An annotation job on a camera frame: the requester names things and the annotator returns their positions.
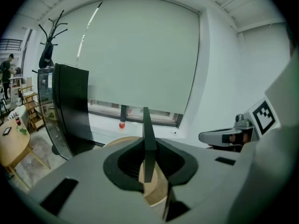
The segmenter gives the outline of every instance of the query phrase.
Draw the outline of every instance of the display fridge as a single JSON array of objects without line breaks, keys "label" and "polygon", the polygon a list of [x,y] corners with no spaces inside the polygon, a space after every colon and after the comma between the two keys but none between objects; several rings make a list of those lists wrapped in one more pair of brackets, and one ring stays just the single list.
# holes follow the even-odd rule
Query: display fridge
[{"label": "display fridge", "polygon": [[53,152],[65,159],[94,147],[87,87],[89,72],[56,64],[38,70],[38,97]]}]

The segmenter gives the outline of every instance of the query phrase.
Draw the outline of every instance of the man in black clothing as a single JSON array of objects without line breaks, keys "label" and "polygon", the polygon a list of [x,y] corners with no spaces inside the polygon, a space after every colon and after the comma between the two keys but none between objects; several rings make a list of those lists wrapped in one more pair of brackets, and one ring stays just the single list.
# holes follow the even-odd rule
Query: man in black clothing
[{"label": "man in black clothing", "polygon": [[10,74],[13,74],[14,72],[10,70],[10,62],[14,59],[14,55],[10,54],[7,61],[4,61],[2,63],[1,67],[1,72],[2,72],[2,85],[4,89],[4,96],[5,99],[8,99],[7,96],[7,90],[9,88],[9,79],[10,79]]}]

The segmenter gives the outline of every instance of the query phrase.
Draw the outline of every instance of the red ball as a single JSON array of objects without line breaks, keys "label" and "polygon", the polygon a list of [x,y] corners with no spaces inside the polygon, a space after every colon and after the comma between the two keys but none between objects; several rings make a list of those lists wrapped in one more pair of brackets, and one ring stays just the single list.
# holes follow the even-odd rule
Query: red ball
[{"label": "red ball", "polygon": [[121,129],[123,129],[123,128],[125,127],[125,123],[124,123],[124,122],[121,122],[121,123],[119,124],[119,127],[120,127]]}]

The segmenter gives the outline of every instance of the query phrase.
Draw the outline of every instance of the ceiling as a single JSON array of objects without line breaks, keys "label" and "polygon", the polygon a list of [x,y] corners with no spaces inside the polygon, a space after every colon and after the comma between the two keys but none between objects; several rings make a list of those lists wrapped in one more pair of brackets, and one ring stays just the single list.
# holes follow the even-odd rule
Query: ceiling
[{"label": "ceiling", "polygon": [[[66,0],[26,0],[18,14],[41,21]],[[271,0],[209,0],[233,21],[238,32],[254,27],[283,22]]]}]

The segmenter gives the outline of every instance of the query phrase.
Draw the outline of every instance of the roller blind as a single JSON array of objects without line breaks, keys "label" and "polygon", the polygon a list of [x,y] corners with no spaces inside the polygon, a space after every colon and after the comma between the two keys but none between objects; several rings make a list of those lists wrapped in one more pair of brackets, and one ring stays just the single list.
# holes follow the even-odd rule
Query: roller blind
[{"label": "roller blind", "polygon": [[[76,63],[82,35],[97,6],[65,16],[65,22],[77,24],[67,35],[68,52],[61,61]],[[88,97],[183,114],[198,41],[198,15],[186,8],[161,0],[105,0],[78,58],[78,66],[90,71]]]}]

